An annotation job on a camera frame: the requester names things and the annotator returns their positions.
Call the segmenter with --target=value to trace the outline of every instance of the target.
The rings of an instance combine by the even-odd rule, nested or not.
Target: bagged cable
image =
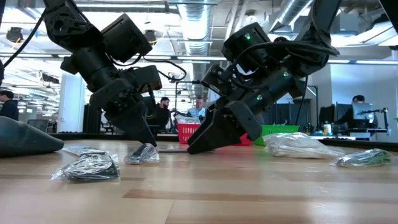
[[[115,154],[83,154],[79,159],[69,163],[64,168],[58,169],[51,180],[64,180],[70,182],[97,182],[104,180],[117,180],[120,177],[119,158]]]
[[[124,157],[127,164],[143,164],[145,162],[159,162],[159,152],[155,146],[145,143],[138,149],[129,149]]]
[[[332,164],[338,167],[372,167],[390,164],[391,159],[390,152],[382,149],[371,149],[337,158]]]
[[[108,151],[100,150],[90,146],[68,146],[64,147],[62,150],[81,156],[83,154],[97,154],[97,155],[107,155]]]
[[[335,159],[345,154],[342,149],[328,147],[304,133],[270,134],[263,139],[266,150],[277,157]]]

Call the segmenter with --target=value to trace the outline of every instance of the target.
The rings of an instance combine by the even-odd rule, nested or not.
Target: bottle
[[[327,121],[323,125],[323,135],[324,136],[330,136],[331,135],[331,124],[328,124]]]
[[[308,123],[305,127],[305,134],[310,136],[312,133],[312,127],[311,127],[311,123]]]

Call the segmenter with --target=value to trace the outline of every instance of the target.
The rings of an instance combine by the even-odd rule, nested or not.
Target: green basket
[[[291,125],[283,125],[283,126],[263,125],[261,137],[255,140],[253,144],[257,146],[265,146],[264,140],[262,139],[263,136],[266,136],[268,134],[296,133],[297,131],[299,131],[299,127],[300,126],[291,126]]]

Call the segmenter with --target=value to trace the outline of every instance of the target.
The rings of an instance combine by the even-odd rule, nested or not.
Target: desk
[[[312,139],[316,140],[323,140],[323,139],[349,139],[349,140],[355,140],[355,137],[351,136],[310,136]]]
[[[349,135],[352,137],[370,141],[370,139],[374,133],[376,133],[376,134],[377,133],[387,133],[387,129],[381,129],[381,128],[349,129],[348,132],[349,132]]]
[[[398,166],[339,169],[320,159],[272,157],[263,147],[161,154],[126,165],[131,141],[67,141],[118,153],[120,182],[49,181],[66,152],[0,159],[4,224],[397,223]],[[159,147],[179,149],[178,143]]]

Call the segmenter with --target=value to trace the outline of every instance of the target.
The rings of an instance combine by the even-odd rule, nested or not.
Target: column
[[[398,50],[392,50],[391,51],[392,59],[395,61],[398,61]],[[395,86],[396,86],[396,111],[391,111],[390,113],[394,113],[396,117],[398,117],[398,66],[394,66],[394,81],[395,81]]]
[[[82,132],[86,83],[80,74],[62,71],[57,132]]]

